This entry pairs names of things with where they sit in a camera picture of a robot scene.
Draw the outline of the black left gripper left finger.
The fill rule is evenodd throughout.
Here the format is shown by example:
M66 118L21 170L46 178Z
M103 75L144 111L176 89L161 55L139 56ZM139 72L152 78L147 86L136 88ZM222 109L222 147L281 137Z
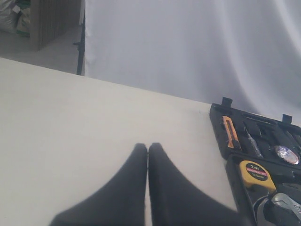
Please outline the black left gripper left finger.
M97 192L57 214L52 226L143 226L148 152L137 143L119 171Z

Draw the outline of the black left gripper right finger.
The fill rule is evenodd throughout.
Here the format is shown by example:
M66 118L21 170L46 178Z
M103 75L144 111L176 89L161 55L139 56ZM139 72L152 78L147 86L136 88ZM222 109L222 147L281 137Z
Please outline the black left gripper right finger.
M238 212L195 187L160 143L149 147L149 192L154 226L249 226Z

